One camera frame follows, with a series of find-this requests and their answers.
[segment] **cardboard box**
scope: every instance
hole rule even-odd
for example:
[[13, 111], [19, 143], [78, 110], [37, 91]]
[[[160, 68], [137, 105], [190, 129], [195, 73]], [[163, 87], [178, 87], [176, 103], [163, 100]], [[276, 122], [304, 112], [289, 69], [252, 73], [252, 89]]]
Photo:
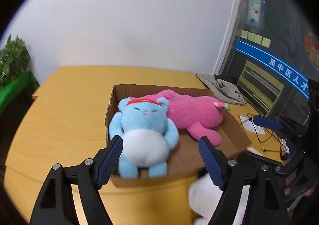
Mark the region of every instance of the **cardboard box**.
[[[162, 90], [171, 89], [179, 94], [188, 94], [193, 97], [212, 96], [209, 89], [197, 88], [179, 88], [156, 85], [114, 85], [110, 104], [107, 108], [105, 125], [108, 128], [113, 115], [118, 111], [120, 100], [133, 96], [139, 98], [148, 94], [156, 94]], [[224, 111], [224, 120], [215, 130], [221, 135], [222, 143], [217, 149], [224, 152], [228, 158], [236, 158], [239, 152], [245, 150], [251, 145], [251, 141], [243, 131], [242, 127], [235, 118], [227, 111]], [[180, 140], [177, 147], [171, 151], [167, 160], [168, 176], [160, 178], [149, 178], [148, 169], [141, 169], [140, 176], [137, 179], [122, 179], [118, 175], [117, 168], [111, 177], [115, 186], [145, 186], [170, 181], [178, 177], [194, 175], [203, 169], [204, 163], [198, 152], [198, 142], [193, 139], [185, 129], [179, 130]], [[108, 141], [108, 132], [106, 132], [106, 141]]]

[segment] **teddy bear face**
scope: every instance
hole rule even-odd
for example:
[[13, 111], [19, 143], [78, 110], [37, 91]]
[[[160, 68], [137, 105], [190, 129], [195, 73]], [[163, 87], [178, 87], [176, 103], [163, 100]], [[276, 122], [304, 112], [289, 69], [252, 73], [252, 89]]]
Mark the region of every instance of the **teddy bear face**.
[[151, 102], [126, 103], [124, 107], [119, 105], [124, 132], [143, 128], [164, 134], [167, 130], [168, 101], [165, 98], [160, 98], [157, 101], [163, 101], [163, 103], [161, 105]]

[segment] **white trim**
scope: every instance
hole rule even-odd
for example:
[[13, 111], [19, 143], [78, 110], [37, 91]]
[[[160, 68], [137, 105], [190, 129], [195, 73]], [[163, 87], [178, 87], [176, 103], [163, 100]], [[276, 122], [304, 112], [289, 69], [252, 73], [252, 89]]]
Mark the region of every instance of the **white trim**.
[[241, 0], [232, 0], [232, 9], [230, 11], [230, 18], [229, 18], [228, 23], [227, 23], [227, 28], [225, 31], [223, 43], [221, 45], [221, 49], [219, 51], [217, 61], [216, 61], [215, 66], [213, 68], [212, 75], [218, 74], [218, 72], [221, 69], [221, 66], [223, 64], [223, 60], [226, 56], [227, 49], [228, 49], [229, 43], [230, 43], [231, 38], [232, 38], [233, 31], [234, 31], [236, 19], [238, 16], [238, 9], [239, 9], [240, 2], [241, 2]]

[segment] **teddy bear leg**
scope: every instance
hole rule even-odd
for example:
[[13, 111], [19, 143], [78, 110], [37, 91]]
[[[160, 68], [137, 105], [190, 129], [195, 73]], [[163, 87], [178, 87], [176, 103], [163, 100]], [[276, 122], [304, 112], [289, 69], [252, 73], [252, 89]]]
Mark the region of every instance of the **teddy bear leg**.
[[128, 161], [126, 157], [122, 154], [119, 159], [119, 174], [122, 178], [137, 178], [138, 177], [138, 167]]
[[150, 177], [164, 177], [167, 175], [167, 163], [161, 162], [152, 165], [148, 168], [148, 175]]
[[196, 140], [199, 140], [201, 137], [207, 137], [214, 146], [218, 146], [221, 143], [221, 136], [218, 132], [213, 129], [203, 127], [200, 122], [194, 122], [186, 130]]

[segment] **wooden tabletop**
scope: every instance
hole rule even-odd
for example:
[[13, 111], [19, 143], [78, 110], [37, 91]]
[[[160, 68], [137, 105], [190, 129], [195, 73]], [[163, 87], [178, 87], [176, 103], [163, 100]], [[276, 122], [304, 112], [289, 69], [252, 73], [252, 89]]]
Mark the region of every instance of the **wooden tabletop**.
[[[61, 67], [34, 93], [32, 104], [13, 139], [6, 161], [4, 186], [27, 221], [36, 197], [54, 163], [78, 165], [105, 147], [104, 118], [114, 84], [163, 85], [205, 88], [194, 74], [133, 67]], [[230, 105], [231, 113], [257, 114], [250, 106]], [[278, 150], [274, 138], [260, 144], [246, 132], [253, 147]], [[269, 135], [260, 135], [265, 140]], [[264, 154], [273, 159], [277, 153]], [[188, 207], [190, 176], [158, 186], [116, 188], [112, 183], [99, 191], [114, 224], [191, 225]], [[77, 186], [73, 195], [80, 224], [87, 224]]]

